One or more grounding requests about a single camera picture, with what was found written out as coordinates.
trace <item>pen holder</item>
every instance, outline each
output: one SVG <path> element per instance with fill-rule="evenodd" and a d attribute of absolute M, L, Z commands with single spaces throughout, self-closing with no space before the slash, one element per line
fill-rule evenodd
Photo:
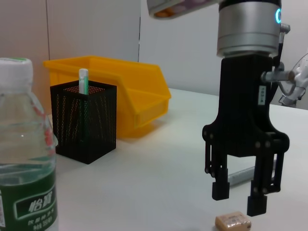
<path fill-rule="evenodd" d="M 53 132 L 57 154 L 90 164 L 116 148 L 116 86 L 89 81 L 89 94 L 79 82 L 51 87 Z"/>

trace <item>white marker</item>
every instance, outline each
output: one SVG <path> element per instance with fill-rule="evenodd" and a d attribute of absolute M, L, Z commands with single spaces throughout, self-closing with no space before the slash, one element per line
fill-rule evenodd
<path fill-rule="evenodd" d="M 89 71 L 79 70 L 79 93 L 87 95 L 89 93 Z"/>

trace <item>small block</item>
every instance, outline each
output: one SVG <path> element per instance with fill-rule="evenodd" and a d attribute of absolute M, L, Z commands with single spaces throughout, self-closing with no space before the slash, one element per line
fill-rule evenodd
<path fill-rule="evenodd" d="M 219 231 L 250 231 L 251 221 L 241 212 L 216 217 L 215 225 Z"/>

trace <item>yellow plastic bin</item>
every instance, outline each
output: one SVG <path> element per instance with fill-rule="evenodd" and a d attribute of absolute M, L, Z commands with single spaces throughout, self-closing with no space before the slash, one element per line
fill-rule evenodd
<path fill-rule="evenodd" d="M 157 65 L 98 56 L 45 61 L 51 86 L 78 80 L 79 69 L 89 70 L 89 80 L 117 86 L 117 137 L 129 135 L 168 111 L 171 98 Z"/>

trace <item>plastic bottle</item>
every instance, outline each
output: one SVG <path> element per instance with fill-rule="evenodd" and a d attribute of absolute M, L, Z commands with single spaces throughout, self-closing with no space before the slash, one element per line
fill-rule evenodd
<path fill-rule="evenodd" d="M 58 231 L 55 148 L 32 63 L 0 58 L 0 231 Z"/>

